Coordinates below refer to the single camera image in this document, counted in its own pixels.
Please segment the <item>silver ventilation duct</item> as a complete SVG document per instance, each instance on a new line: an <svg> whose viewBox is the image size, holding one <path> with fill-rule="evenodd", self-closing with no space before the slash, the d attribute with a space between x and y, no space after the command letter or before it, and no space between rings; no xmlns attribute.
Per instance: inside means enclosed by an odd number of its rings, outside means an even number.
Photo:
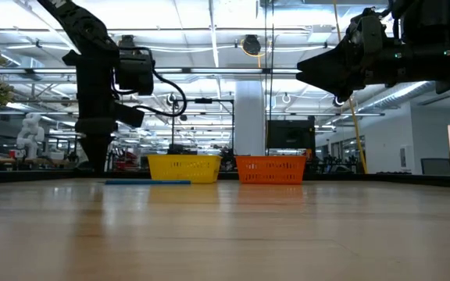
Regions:
<svg viewBox="0 0 450 281"><path fill-rule="evenodd" d="M433 81L399 84L386 90L382 98L378 98L376 101L372 101L368 105L360 107L358 112L392 108L434 90L435 82Z"/></svg>

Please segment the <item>long ceiling light bar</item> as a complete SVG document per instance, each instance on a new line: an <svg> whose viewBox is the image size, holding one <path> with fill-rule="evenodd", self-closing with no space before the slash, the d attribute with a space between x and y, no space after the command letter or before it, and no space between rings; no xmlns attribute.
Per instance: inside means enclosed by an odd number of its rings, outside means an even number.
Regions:
<svg viewBox="0 0 450 281"><path fill-rule="evenodd" d="M280 75L290 75L298 73L297 69L289 68L156 68L157 73L162 74L280 74ZM3 68L0 69L0 74L75 74L76 70L74 68Z"/></svg>

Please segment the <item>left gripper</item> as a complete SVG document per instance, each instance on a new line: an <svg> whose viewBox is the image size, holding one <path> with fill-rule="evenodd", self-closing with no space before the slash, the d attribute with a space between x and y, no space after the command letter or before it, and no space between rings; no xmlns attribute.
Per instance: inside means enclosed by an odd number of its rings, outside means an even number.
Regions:
<svg viewBox="0 0 450 281"><path fill-rule="evenodd" d="M108 147L113 140L110 134L118 130L118 123L140 127L144 117L144 112L114 101L101 107L87 105L80 109L75 129L87 134L80 139L80 145L96 173L105 170Z"/></svg>

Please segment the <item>blue pencil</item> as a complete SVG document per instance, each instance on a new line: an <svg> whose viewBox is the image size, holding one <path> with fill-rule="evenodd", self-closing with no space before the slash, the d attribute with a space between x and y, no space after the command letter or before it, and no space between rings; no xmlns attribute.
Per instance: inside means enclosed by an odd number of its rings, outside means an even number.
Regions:
<svg viewBox="0 0 450 281"><path fill-rule="evenodd" d="M106 180L105 185L189 185L189 180Z"/></svg>

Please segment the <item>red equipment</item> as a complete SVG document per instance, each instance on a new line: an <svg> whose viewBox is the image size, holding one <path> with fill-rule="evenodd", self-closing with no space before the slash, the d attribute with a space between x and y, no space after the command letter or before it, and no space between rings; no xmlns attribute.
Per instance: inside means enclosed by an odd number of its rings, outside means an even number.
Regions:
<svg viewBox="0 0 450 281"><path fill-rule="evenodd" d="M129 151L114 150L112 152L112 169L114 171L128 171L138 168L138 157Z"/></svg>

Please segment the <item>yellow plastic basket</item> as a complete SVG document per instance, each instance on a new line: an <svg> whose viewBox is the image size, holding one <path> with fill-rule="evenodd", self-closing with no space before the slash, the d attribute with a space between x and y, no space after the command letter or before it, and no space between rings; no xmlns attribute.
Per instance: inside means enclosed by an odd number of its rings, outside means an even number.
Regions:
<svg viewBox="0 0 450 281"><path fill-rule="evenodd" d="M153 180L215 183L221 159L218 155L149 155L148 164Z"/></svg>

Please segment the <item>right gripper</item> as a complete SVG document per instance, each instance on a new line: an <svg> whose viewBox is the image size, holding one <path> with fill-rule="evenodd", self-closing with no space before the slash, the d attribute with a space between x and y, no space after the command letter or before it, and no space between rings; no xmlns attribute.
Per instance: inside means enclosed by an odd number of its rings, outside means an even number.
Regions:
<svg viewBox="0 0 450 281"><path fill-rule="evenodd" d="M376 48L341 42L335 48L297 64L296 79L347 101L355 88L368 85L444 79L444 47L438 44L392 44Z"/></svg>

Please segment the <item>black gantry frame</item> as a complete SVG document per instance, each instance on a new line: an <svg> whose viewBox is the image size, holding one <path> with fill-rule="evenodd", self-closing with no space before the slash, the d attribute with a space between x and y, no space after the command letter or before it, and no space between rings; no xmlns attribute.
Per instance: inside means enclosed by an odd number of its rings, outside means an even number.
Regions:
<svg viewBox="0 0 450 281"><path fill-rule="evenodd" d="M219 98L177 98L171 108L168 152L219 154L234 150L234 100Z"/></svg>

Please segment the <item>orange plastic basket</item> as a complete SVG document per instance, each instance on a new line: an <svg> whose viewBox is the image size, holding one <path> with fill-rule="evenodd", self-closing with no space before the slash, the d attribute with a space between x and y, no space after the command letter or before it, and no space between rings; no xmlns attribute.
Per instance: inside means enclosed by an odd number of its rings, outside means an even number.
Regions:
<svg viewBox="0 0 450 281"><path fill-rule="evenodd" d="M236 156L237 173L246 184L300 184L303 181L306 157Z"/></svg>

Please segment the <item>black monitor screen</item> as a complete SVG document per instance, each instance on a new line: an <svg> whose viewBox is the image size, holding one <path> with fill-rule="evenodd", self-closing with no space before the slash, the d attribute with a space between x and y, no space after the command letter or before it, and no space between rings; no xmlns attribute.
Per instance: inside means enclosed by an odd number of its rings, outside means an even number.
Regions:
<svg viewBox="0 0 450 281"><path fill-rule="evenodd" d="M266 146L272 149L314 149L313 120L269 120Z"/></svg>

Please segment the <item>black metal table frame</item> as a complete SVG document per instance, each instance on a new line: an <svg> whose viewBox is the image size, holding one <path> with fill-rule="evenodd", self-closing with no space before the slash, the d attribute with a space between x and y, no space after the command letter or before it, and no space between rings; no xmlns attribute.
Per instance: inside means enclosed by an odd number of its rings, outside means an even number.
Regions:
<svg viewBox="0 0 450 281"><path fill-rule="evenodd" d="M38 171L0 171L0 183L64 180L74 178L141 179L148 180L149 173L142 172L105 172L96 174L80 170L38 170ZM308 174L304 181L350 181L350 182L388 182L401 184L450 187L450 176L424 176L393 173L378 174Z"/></svg>

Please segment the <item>white building column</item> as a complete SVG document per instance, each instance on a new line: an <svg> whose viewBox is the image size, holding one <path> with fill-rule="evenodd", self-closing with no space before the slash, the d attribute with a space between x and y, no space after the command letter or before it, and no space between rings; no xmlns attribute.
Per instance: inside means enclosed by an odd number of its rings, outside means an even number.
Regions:
<svg viewBox="0 0 450 281"><path fill-rule="evenodd" d="M265 154L265 102L262 83L236 83L234 97L234 150L237 155Z"/></svg>

